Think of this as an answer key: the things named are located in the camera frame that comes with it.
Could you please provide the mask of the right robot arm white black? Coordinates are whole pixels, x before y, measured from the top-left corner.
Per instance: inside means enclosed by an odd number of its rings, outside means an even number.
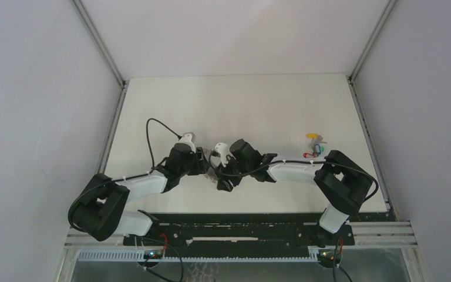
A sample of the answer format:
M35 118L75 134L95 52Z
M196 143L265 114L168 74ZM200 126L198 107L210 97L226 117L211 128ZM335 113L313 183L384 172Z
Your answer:
M240 139L231 146L216 144L210 157L220 159L218 165L211 165L219 190L232 191L246 176L258 182L316 185L329 202L315 230L322 244L332 244L341 227L379 189L372 175L339 150L331 150L325 157L287 159L276 153L262 154Z

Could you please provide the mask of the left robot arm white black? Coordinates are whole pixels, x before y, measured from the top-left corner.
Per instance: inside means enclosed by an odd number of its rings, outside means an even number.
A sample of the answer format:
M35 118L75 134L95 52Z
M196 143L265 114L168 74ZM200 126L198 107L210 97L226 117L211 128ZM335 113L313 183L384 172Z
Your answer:
M184 176L206 174L208 163L202 147L176 143L170 154L151 171L126 179L112 179L103 173L94 175L68 211L72 228L97 241L113 235L135 235L146 245L159 240L156 218L145 211L128 211L129 202L167 193Z

